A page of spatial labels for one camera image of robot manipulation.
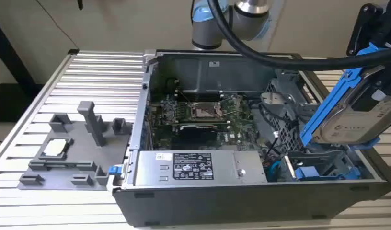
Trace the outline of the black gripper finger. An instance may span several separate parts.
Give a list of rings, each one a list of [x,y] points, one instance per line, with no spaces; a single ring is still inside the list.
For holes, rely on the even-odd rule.
[[[365,4],[358,13],[346,55],[354,56],[369,47],[369,43],[378,27],[378,20],[383,14],[383,8],[375,4]]]
[[[391,96],[391,64],[382,66],[385,69],[365,77],[361,92],[353,101],[354,111],[369,112],[377,104]]]

